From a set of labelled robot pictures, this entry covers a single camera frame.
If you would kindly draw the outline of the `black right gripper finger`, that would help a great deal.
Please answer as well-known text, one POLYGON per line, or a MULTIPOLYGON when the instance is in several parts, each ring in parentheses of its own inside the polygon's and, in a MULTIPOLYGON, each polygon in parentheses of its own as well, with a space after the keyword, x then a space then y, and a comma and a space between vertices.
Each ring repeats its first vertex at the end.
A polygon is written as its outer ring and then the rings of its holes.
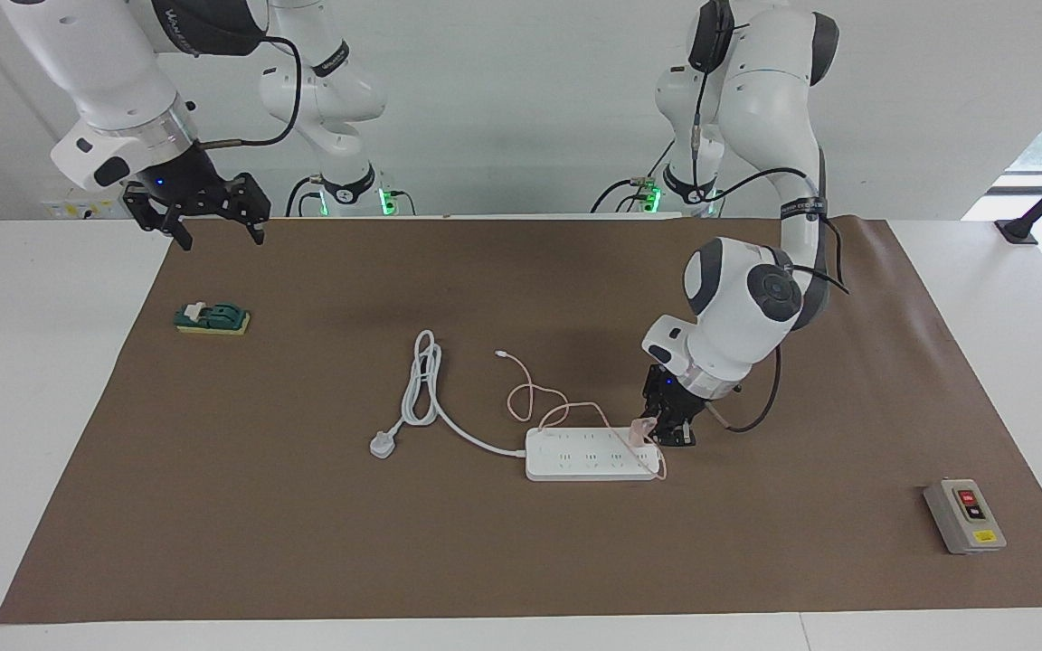
POLYGON ((165 212, 158 211, 152 205, 152 194, 144 185, 125 185, 123 203, 142 231, 158 231, 173 240, 179 248, 192 248, 192 235, 178 206, 171 205, 165 212))
POLYGON ((265 241, 265 223, 271 218, 271 202, 252 174, 238 174, 223 183, 223 218, 245 227, 253 242, 265 241))

